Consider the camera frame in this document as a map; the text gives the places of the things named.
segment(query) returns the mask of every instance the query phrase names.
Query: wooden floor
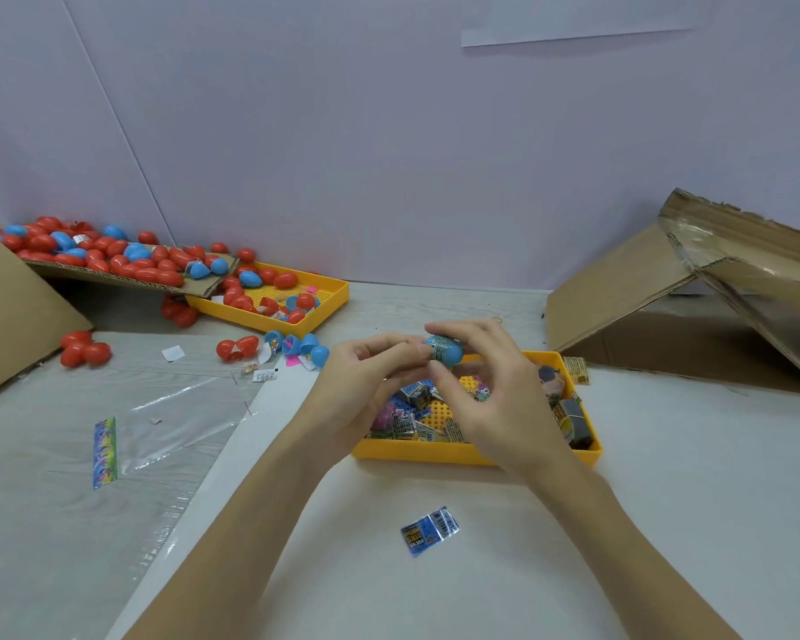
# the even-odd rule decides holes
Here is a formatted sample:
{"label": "wooden floor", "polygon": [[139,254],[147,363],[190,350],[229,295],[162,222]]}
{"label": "wooden floor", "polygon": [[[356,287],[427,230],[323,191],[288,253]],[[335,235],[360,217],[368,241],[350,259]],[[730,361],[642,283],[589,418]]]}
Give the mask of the wooden floor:
{"label": "wooden floor", "polygon": [[[60,290],[113,348],[104,368],[56,358],[0,392],[0,640],[107,634],[189,504],[231,429],[91,489],[92,427],[199,376],[228,376],[221,339],[250,331],[202,317],[181,330],[160,294],[86,283]],[[424,333],[429,321],[500,316],[525,349],[545,349],[545,295],[353,283],[317,335],[327,345],[377,332]],[[160,351],[180,344],[168,364]],[[244,403],[258,385],[243,382]]]}

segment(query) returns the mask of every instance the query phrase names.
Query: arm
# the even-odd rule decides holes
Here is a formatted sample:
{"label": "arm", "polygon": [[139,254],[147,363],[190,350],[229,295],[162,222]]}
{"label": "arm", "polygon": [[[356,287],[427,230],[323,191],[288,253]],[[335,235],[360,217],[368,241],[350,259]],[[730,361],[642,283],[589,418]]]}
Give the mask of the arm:
{"label": "arm", "polygon": [[468,439],[519,475],[587,561],[632,640],[740,640],[640,534],[610,486],[565,443],[534,366],[497,321],[430,323],[427,331],[483,356],[454,375],[491,387],[477,403],[454,375],[430,362],[433,381]]}
{"label": "arm", "polygon": [[322,477],[400,387],[426,375],[430,347],[387,334],[335,346],[296,416],[237,488],[125,640],[237,638]]}

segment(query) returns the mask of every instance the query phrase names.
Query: person's right hand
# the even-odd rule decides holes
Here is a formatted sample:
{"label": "person's right hand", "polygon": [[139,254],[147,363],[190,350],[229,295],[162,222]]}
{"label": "person's right hand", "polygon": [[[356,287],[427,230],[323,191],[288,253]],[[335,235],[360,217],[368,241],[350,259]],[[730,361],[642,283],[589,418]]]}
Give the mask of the person's right hand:
{"label": "person's right hand", "polygon": [[[463,343],[482,356],[460,364],[453,374],[430,362],[432,381],[468,440],[490,460],[529,480],[540,472],[577,463],[557,426],[536,366],[495,319],[427,323],[430,334]],[[491,397],[476,402],[457,377],[480,376]]]}

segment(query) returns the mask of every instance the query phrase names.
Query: yellow tray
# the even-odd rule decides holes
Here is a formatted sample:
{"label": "yellow tray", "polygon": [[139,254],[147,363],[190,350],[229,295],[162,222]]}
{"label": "yellow tray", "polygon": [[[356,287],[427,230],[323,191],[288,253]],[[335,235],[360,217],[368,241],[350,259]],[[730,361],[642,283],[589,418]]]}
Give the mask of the yellow tray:
{"label": "yellow tray", "polygon": [[[534,364],[539,366],[546,364],[559,370],[565,381],[563,395],[571,396],[581,403],[581,398],[577,396],[572,378],[566,371],[563,357],[558,352],[524,351],[524,356]],[[480,355],[466,355],[462,361],[467,362],[479,358]],[[467,388],[475,386],[475,380],[472,377],[463,377],[460,381]],[[432,413],[421,421],[436,429],[444,428],[445,419],[452,417],[448,405],[444,402],[433,400],[430,402],[429,407],[432,409]],[[578,460],[592,467],[601,458],[604,448],[599,442],[599,436],[593,428],[593,423],[590,421],[589,414],[583,403],[581,403],[581,409],[587,418],[587,426],[589,426],[589,430],[593,434],[593,443],[586,451],[572,450],[572,452],[577,456]],[[457,422],[457,424],[462,428],[462,422]],[[424,442],[421,440],[378,440],[366,438],[356,445],[352,455],[355,458],[378,458],[380,460],[452,462],[458,465],[495,465],[495,462],[484,458],[473,444],[464,442]]]}
{"label": "yellow tray", "polygon": [[268,283],[263,284],[260,288],[244,288],[245,293],[255,300],[256,306],[263,296],[269,297],[279,305],[284,305],[285,299],[288,296],[296,296],[312,285],[317,288],[317,294],[315,294],[315,296],[320,299],[320,306],[305,315],[302,321],[292,325],[286,321],[274,319],[272,316],[247,312],[239,308],[231,307],[230,305],[215,303],[214,301],[202,299],[197,296],[188,295],[187,302],[199,312],[204,312],[205,314],[215,316],[224,321],[239,323],[241,326],[260,330],[261,332],[278,330],[286,336],[288,334],[293,334],[299,339],[302,339],[306,334],[326,321],[332,312],[337,311],[338,308],[350,300],[350,283],[346,280],[319,276],[318,274],[309,274],[307,271],[288,269],[287,267],[279,267],[274,264],[255,263],[253,267],[256,271],[258,269],[267,268],[275,269],[279,273],[290,271],[299,278],[299,285],[290,289],[278,289]]}

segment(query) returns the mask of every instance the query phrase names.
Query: white paper on wall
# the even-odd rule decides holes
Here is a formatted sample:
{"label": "white paper on wall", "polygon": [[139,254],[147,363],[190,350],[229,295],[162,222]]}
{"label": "white paper on wall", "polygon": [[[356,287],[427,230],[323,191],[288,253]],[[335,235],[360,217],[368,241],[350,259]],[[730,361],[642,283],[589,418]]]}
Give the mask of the white paper on wall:
{"label": "white paper on wall", "polygon": [[462,0],[462,47],[679,31],[717,0]]}

